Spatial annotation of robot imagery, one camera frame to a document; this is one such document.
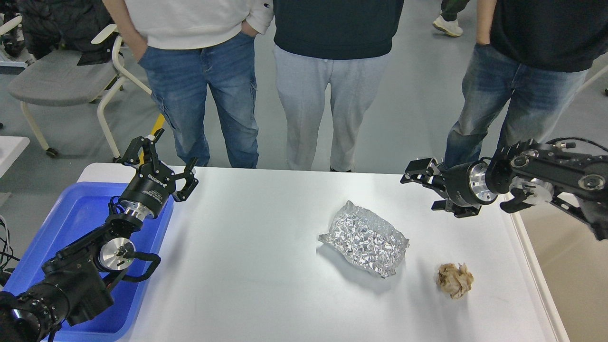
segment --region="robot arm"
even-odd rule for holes
[[[141,282],[152,275],[161,258],[136,251],[129,240],[131,234],[141,229],[146,218],[156,218],[169,196],[184,201],[198,184],[193,173],[196,160],[178,175],[158,160],[154,146],[163,131],[133,139],[125,157],[118,160],[135,166],[139,163],[137,153],[143,148],[143,164],[123,194],[110,200],[104,224],[45,262],[44,279],[24,293],[13,296],[0,292],[0,342],[37,342],[47,336],[52,341],[64,320],[73,326],[112,306],[111,292],[120,281]],[[186,184],[176,191],[175,181],[181,178]],[[152,263],[141,276],[128,276],[134,259]]]
[[[468,217],[491,204],[497,194],[514,198],[500,204],[509,213],[548,202],[589,226],[596,239],[608,239],[608,155],[566,151],[569,144],[520,142],[496,151],[489,159],[440,170],[433,158],[410,162],[402,183],[415,182],[444,198],[432,209]],[[559,198],[573,194],[579,206]]]

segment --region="crumpled paper ball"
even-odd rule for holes
[[[319,235],[319,241],[332,245],[353,265],[383,278],[395,275],[409,246],[409,239],[389,222],[351,201],[337,212],[329,233]]]
[[[456,268],[453,263],[444,263],[439,266],[439,276],[437,277],[437,285],[454,299],[458,299],[470,291],[474,280],[473,274],[469,272],[465,263],[458,265],[460,268]]]

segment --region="gray floor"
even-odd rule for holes
[[[447,132],[463,105],[460,83],[474,45],[475,6],[469,5],[459,17],[465,31],[460,38],[449,38],[433,29],[431,22],[438,10],[438,1],[406,2],[393,40],[393,60],[361,129],[356,172],[402,173],[411,159],[443,155]],[[285,169],[286,121],[275,89],[273,34],[271,27],[265,36],[256,38],[258,167]],[[143,70],[130,56],[126,60],[127,67],[145,81]],[[608,56],[602,56],[590,74],[607,63]],[[0,134],[27,136],[31,143],[0,178],[0,193],[11,193],[4,204],[0,203],[0,214],[9,223],[15,254],[22,256],[61,191],[76,182],[87,165],[110,162],[112,156],[97,122],[95,105],[32,106],[49,144],[60,152],[59,157],[48,158],[23,118],[19,103],[4,89],[13,78],[14,75],[0,74],[0,122],[5,126]],[[608,145],[608,97],[603,94],[607,86],[608,74],[580,93],[560,119],[553,136],[580,136]],[[213,101],[208,101],[207,108],[210,166],[229,167]],[[106,108],[120,150],[135,136],[148,134],[157,115],[152,100],[133,84],[127,84]],[[484,155],[493,153],[499,128],[499,123],[491,127]],[[331,118],[326,110],[314,170],[329,168],[331,132]],[[599,153],[592,148],[588,151]],[[182,164],[175,156],[170,131],[162,138],[158,152],[168,164]]]

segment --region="black jacket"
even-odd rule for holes
[[[498,0],[490,42],[528,66],[587,70],[608,49],[608,1]]]
[[[308,57],[350,60],[390,52],[403,0],[274,0],[275,43]]]
[[[17,0],[17,6],[23,17],[26,48],[37,59],[60,42],[83,53],[79,65],[104,63],[111,58],[113,40],[91,44],[112,23],[102,0]]]

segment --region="gray chair seat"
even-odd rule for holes
[[[79,51],[55,50],[8,85],[14,98],[41,106],[73,106],[95,100],[117,73],[112,62],[78,66]]]

